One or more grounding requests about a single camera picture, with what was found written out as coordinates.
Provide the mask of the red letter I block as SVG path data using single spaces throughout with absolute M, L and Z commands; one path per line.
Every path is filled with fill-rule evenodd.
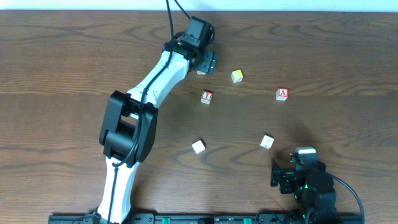
M 212 92 L 204 90 L 201 95 L 201 102 L 209 105 L 211 103 L 212 96 Z

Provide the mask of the blue number 2 block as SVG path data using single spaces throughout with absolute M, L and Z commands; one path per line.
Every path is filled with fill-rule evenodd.
M 201 72 L 201 71 L 197 70 L 197 75 L 206 75 L 206 73 L 205 73 L 205 72 Z

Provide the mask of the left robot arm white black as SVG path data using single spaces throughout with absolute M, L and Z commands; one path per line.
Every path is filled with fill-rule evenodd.
M 106 183 L 95 223 L 124 223 L 129 218 L 132 186 L 154 144 L 159 107 L 192 70 L 214 72 L 218 54 L 207 49 L 214 39 L 213 25 L 191 17 L 187 30 L 172 34 L 164 44 L 159 61 L 140 84 L 109 97 L 99 134 Z

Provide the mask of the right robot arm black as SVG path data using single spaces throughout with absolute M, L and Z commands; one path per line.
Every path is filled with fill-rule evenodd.
M 326 165 L 318 160 L 314 149 L 300 149 L 291 154 L 294 168 L 283 169 L 272 160 L 271 186 L 282 194 L 293 194 L 298 210 L 291 211 L 284 223 L 338 223 L 336 191 L 333 179 L 325 172 Z

